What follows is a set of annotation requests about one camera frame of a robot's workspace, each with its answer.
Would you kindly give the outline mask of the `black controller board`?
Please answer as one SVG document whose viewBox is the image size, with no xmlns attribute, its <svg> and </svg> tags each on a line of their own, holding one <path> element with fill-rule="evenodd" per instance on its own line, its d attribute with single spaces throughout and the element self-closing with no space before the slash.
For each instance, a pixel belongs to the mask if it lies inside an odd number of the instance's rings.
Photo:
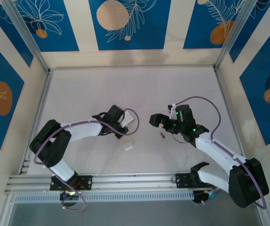
<svg viewBox="0 0 270 226">
<path fill-rule="evenodd" d="M 62 192 L 59 200 L 64 208 L 70 208 L 77 203 L 79 196 L 75 192 Z"/>
<path fill-rule="evenodd" d="M 205 205 L 206 203 L 210 202 L 211 199 L 213 199 L 216 196 L 215 191 L 194 191 L 194 199 L 193 201 L 197 204 Z"/>
</svg>

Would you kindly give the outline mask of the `aluminium frame post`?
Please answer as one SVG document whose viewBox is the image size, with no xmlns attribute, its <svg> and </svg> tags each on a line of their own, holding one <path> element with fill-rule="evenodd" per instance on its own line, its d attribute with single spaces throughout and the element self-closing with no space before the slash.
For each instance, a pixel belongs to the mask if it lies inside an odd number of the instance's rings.
<svg viewBox="0 0 270 226">
<path fill-rule="evenodd" d="M 16 201 L 15 194 L 5 195 L 4 204 L 0 211 L 0 226 L 8 226 Z"/>
<path fill-rule="evenodd" d="M 269 7 L 270 0 L 240 0 L 232 8 L 236 18 L 214 64 L 215 71 L 218 71 L 227 56 L 232 63 L 236 62 Z"/>
<path fill-rule="evenodd" d="M 31 32 L 29 31 L 26 23 L 24 22 L 22 16 L 20 15 L 18 9 L 16 8 L 12 0 L 0 0 L 3 8 L 5 9 L 7 15 L 18 31 L 19 35 L 23 39 L 27 48 L 30 50 L 33 57 L 37 60 L 40 68 L 46 73 L 49 74 L 49 67 L 43 58 L 41 51 L 35 42 Z"/>
<path fill-rule="evenodd" d="M 259 221 L 262 226 L 270 226 L 270 205 L 267 199 L 264 197 L 265 204 L 259 199 L 253 203 L 253 207 L 259 215 Z"/>
</svg>

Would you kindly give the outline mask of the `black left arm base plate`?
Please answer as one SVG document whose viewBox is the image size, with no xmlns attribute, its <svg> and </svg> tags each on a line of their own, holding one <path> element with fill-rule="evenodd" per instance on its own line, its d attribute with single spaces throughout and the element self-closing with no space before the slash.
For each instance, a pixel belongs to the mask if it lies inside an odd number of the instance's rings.
<svg viewBox="0 0 270 226">
<path fill-rule="evenodd" d="M 76 175 L 66 182 L 69 185 L 67 186 L 56 176 L 53 176 L 51 177 L 49 189 L 50 191 L 66 191 L 71 190 L 72 187 L 77 191 L 91 190 L 92 179 L 93 177 L 91 175 Z"/>
</svg>

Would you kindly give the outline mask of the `aluminium table side rail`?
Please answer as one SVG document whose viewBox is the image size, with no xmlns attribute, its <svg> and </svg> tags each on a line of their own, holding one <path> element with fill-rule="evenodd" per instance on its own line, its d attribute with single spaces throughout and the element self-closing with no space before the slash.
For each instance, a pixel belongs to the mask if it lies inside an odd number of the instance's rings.
<svg viewBox="0 0 270 226">
<path fill-rule="evenodd" d="M 234 108 L 233 108 L 231 97 L 229 95 L 229 92 L 228 92 L 228 89 L 226 86 L 226 82 L 224 81 L 222 73 L 218 69 L 214 68 L 214 73 L 215 73 L 217 83 L 218 83 L 220 91 L 221 91 L 222 98 L 224 100 L 224 104 L 226 107 L 226 111 L 227 111 L 232 129 L 233 129 L 233 132 L 236 136 L 237 144 L 240 148 L 240 153 L 242 156 L 246 157 L 245 145 L 243 144 L 243 142 L 241 140 L 241 136 L 240 136 L 241 134 L 238 130 L 238 122 L 237 122 L 237 119 L 236 119 L 234 112 L 233 112 Z"/>
<path fill-rule="evenodd" d="M 17 170 L 18 175 L 23 174 L 23 169 L 25 168 L 24 164 L 26 162 L 29 162 L 32 159 L 32 151 L 30 150 L 30 144 L 32 140 L 35 138 L 39 129 L 40 120 L 43 114 L 44 106 L 45 106 L 46 99 L 48 96 L 48 91 L 49 91 L 50 84 L 52 81 L 52 76 L 53 76 L 53 71 L 49 70 L 44 80 L 41 92 L 40 92 L 40 98 L 36 105 L 35 115 L 32 120 L 32 127 L 31 127 L 31 130 L 30 130 L 27 142 L 26 142 L 26 146 L 24 148 L 24 152 L 20 161 L 19 168 Z"/>
</svg>

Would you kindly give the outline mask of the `aluminium mounting rail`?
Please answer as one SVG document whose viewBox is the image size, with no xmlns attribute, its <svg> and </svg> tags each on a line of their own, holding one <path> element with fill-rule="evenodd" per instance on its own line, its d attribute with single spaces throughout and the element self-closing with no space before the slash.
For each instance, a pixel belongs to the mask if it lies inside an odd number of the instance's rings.
<svg viewBox="0 0 270 226">
<path fill-rule="evenodd" d="M 143 173 L 143 174 L 95 174 L 91 175 L 92 186 L 90 191 L 97 192 L 135 192 L 135 191 L 166 191 L 178 189 L 175 183 L 175 174 L 170 173 Z M 9 177 L 5 193 L 39 193 L 63 192 L 50 191 L 51 175 L 12 175 Z"/>
</svg>

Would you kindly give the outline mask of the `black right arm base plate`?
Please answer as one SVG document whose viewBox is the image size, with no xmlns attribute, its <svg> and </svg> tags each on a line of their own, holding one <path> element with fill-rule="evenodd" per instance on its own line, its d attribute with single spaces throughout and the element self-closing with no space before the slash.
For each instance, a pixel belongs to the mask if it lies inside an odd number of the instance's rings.
<svg viewBox="0 0 270 226">
<path fill-rule="evenodd" d="M 211 184 L 199 181 L 191 173 L 177 173 L 175 174 L 175 183 L 177 188 L 197 188 L 206 189 L 213 188 Z"/>
</svg>

